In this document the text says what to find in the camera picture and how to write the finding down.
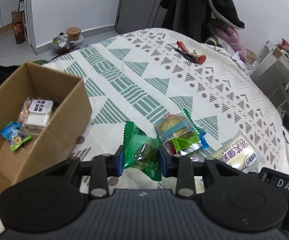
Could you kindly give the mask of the green candy packet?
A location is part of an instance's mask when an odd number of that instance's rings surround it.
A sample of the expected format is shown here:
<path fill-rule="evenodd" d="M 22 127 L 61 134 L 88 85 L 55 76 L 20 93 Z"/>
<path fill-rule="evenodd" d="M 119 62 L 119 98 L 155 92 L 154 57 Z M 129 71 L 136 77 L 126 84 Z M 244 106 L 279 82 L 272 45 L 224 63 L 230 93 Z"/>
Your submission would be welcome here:
<path fill-rule="evenodd" d="M 123 137 L 123 169 L 136 168 L 153 181 L 161 181 L 159 146 L 132 121 L 126 121 Z"/>

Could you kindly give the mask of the blue green snack packet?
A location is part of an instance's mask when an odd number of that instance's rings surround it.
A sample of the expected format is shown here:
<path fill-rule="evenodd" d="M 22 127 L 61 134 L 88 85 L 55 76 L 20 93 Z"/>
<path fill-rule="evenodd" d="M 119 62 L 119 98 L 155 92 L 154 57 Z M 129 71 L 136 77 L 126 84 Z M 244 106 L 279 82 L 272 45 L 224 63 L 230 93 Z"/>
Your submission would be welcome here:
<path fill-rule="evenodd" d="M 17 121 L 8 123 L 0 132 L 1 136 L 9 142 L 10 150 L 15 152 L 23 144 L 32 139 L 29 133 L 22 130 L 22 126 Z"/>

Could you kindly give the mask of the green biscuit packet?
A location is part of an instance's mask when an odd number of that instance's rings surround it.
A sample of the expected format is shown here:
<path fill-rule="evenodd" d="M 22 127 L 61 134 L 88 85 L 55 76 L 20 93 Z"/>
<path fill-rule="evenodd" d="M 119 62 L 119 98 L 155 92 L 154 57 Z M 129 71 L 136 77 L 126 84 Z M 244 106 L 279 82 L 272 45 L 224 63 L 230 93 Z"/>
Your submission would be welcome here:
<path fill-rule="evenodd" d="M 181 113 L 166 114 L 155 125 L 160 142 L 173 155 L 189 155 L 201 149 L 197 128 L 185 108 Z"/>

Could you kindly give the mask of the patterned bed cover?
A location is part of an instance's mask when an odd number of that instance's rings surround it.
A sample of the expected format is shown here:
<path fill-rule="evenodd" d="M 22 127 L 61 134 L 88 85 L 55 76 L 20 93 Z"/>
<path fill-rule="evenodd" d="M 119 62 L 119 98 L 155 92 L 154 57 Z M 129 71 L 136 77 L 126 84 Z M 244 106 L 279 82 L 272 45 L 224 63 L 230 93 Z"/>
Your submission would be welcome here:
<path fill-rule="evenodd" d="M 186 60 L 168 45 L 177 47 L 177 41 L 206 55 L 206 61 L 198 65 Z M 158 121 L 185 108 L 207 132 L 209 148 L 198 152 L 200 158 L 241 130 L 264 157 L 263 166 L 289 175 L 289 133 L 276 107 L 222 48 L 167 29 L 143 29 L 63 55 L 44 67 L 82 77 L 92 107 L 68 158 L 90 161 L 115 153 L 126 121 L 155 138 Z"/>

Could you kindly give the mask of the brown cardboard box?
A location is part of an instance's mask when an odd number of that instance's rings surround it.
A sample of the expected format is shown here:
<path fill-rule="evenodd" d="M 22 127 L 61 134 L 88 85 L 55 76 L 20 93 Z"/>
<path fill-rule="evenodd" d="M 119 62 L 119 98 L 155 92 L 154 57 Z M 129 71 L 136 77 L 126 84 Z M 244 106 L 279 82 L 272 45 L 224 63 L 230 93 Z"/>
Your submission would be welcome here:
<path fill-rule="evenodd" d="M 0 188 L 66 159 L 91 114 L 82 77 L 20 66 L 0 86 Z"/>

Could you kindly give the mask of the white purple cake packet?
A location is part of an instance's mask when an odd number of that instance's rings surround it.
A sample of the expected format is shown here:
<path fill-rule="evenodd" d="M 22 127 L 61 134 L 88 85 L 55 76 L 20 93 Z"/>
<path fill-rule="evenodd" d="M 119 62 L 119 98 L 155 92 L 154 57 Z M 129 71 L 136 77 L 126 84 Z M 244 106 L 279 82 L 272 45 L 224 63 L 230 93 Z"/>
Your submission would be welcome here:
<path fill-rule="evenodd" d="M 45 99 L 26 98 L 17 121 L 23 129 L 43 130 L 53 114 L 54 102 Z"/>

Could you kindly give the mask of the brown lidded jar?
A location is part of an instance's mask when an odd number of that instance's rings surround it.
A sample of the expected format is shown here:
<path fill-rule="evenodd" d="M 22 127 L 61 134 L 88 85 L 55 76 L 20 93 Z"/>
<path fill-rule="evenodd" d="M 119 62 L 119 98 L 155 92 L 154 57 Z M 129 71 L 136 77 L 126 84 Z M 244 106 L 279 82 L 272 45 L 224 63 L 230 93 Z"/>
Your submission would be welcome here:
<path fill-rule="evenodd" d="M 70 41 L 77 41 L 81 34 L 81 29 L 77 27 L 70 27 L 66 30 L 66 34 Z"/>

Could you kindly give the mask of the pink garment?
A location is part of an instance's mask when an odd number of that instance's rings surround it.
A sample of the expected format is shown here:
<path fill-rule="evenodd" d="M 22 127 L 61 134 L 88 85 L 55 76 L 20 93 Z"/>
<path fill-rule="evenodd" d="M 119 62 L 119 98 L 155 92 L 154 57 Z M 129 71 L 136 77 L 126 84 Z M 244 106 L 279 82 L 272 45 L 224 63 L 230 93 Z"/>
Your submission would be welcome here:
<path fill-rule="evenodd" d="M 215 28 L 215 34 L 223 39 L 235 52 L 238 52 L 243 62 L 247 61 L 247 50 L 241 42 L 241 38 L 234 28 L 227 26 L 224 29 Z"/>

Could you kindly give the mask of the white shelf unit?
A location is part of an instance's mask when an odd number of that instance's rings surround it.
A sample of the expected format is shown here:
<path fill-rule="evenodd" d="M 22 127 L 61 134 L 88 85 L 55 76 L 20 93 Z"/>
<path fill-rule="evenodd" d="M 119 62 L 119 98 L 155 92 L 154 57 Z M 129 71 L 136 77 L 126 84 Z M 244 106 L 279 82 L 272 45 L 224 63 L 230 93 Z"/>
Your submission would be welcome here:
<path fill-rule="evenodd" d="M 289 110 L 289 57 L 267 41 L 255 62 L 251 79 L 279 110 Z"/>

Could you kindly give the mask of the grey door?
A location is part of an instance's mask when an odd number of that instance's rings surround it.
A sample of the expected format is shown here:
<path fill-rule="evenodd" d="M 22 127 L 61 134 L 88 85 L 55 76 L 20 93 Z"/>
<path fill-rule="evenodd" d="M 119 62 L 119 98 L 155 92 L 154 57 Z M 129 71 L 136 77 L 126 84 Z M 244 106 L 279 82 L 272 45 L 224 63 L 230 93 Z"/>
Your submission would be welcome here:
<path fill-rule="evenodd" d="M 119 34 L 161 27 L 167 10 L 162 0 L 119 0 L 115 31 Z"/>

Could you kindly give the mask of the black jacket on chair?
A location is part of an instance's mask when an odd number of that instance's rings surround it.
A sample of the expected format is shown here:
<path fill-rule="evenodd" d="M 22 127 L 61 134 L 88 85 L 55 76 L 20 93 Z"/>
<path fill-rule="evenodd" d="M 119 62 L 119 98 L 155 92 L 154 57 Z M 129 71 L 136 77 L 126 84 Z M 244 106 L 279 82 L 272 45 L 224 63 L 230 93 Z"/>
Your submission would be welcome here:
<path fill-rule="evenodd" d="M 215 20 L 234 28 L 244 29 L 233 0 L 162 0 L 167 10 L 162 28 L 186 35 L 198 42 L 211 36 L 210 26 Z"/>

